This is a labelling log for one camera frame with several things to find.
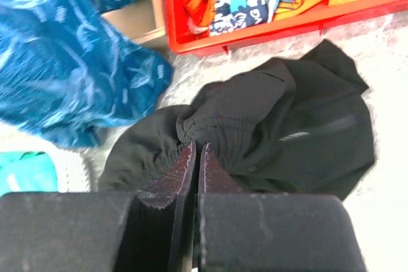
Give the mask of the white laundry basket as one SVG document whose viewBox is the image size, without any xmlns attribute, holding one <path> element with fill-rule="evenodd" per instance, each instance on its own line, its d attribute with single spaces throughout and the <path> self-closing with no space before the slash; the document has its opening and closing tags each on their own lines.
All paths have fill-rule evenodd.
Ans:
<svg viewBox="0 0 408 272">
<path fill-rule="evenodd" d="M 90 171 L 82 154 L 56 147 L 46 149 L 45 153 L 55 166 L 59 192 L 91 191 Z"/>
</svg>

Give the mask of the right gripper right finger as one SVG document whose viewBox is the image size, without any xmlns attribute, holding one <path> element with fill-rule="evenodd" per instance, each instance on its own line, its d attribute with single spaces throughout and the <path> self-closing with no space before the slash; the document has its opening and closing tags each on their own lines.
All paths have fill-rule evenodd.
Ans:
<svg viewBox="0 0 408 272">
<path fill-rule="evenodd" d="M 241 188 L 211 145 L 198 181 L 200 271 L 365 271 L 351 219 L 335 196 Z"/>
</svg>

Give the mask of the red plastic bin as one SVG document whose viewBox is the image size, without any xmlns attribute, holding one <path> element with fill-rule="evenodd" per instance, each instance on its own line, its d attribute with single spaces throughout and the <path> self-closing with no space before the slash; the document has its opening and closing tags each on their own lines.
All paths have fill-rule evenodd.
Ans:
<svg viewBox="0 0 408 272">
<path fill-rule="evenodd" d="M 301 15 L 214 37 L 189 32 L 184 0 L 165 0 L 165 5 L 171 50 L 202 57 L 404 11 L 407 0 L 358 0 L 338 6 L 324 0 Z"/>
</svg>

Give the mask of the green t-shirt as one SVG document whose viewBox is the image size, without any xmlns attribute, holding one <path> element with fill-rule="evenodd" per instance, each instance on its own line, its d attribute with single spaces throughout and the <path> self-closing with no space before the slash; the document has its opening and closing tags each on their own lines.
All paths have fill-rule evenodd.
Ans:
<svg viewBox="0 0 408 272">
<path fill-rule="evenodd" d="M 57 192 L 57 171 L 45 152 L 1 152 L 1 196 L 11 192 Z"/>
</svg>

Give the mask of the black shorts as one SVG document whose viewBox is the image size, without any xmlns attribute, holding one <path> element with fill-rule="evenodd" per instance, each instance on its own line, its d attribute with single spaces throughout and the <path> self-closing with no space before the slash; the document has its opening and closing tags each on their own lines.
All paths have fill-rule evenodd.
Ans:
<svg viewBox="0 0 408 272">
<path fill-rule="evenodd" d="M 98 189 L 140 189 L 195 144 L 211 145 L 247 190 L 345 199 L 375 162 L 367 89 L 352 58 L 327 40 L 297 60 L 272 58 L 127 129 Z"/>
</svg>

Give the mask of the blue patterned shorts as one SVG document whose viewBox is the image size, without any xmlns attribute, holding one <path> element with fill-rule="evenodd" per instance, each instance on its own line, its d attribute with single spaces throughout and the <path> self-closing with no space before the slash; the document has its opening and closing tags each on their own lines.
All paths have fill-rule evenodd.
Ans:
<svg viewBox="0 0 408 272">
<path fill-rule="evenodd" d="M 103 14 L 138 0 L 1 0 L 1 121 L 62 147 L 154 111 L 172 67 Z"/>
</svg>

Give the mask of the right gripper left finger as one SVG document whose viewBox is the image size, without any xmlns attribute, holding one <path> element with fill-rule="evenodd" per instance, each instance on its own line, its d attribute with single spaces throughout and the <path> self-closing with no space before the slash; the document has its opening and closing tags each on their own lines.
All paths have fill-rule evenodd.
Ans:
<svg viewBox="0 0 408 272">
<path fill-rule="evenodd" d="M 196 145 L 134 192 L 1 198 L 2 271 L 192 271 Z"/>
</svg>

